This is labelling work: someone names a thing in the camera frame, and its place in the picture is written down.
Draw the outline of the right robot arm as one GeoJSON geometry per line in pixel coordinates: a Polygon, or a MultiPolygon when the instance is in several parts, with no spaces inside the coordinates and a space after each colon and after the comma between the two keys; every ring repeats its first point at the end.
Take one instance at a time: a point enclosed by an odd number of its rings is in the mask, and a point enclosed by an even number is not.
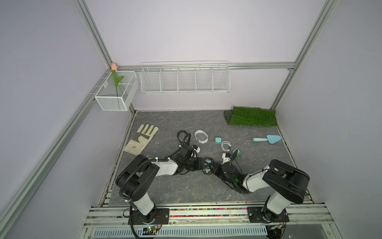
{"type": "Polygon", "coordinates": [[[224,153],[223,162],[213,167],[214,175],[241,194],[251,194],[267,187],[275,191],[267,198],[264,206],[247,208],[249,221],[265,224],[288,222],[286,207],[303,203],[310,176],[277,159],[271,160],[268,166],[255,173],[243,174],[233,165],[236,156],[236,152],[224,153]]]}

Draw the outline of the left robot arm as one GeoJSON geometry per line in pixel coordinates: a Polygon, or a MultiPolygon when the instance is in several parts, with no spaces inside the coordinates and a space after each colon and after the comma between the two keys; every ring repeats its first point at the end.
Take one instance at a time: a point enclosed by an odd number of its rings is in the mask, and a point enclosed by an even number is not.
{"type": "Polygon", "coordinates": [[[156,205],[147,193],[154,179],[165,175],[184,175],[203,167],[202,159],[198,157],[200,148],[190,142],[191,134],[186,133],[178,149],[166,158],[147,158],[143,154],[136,156],[116,178],[119,197],[146,220],[154,217],[156,205]]]}

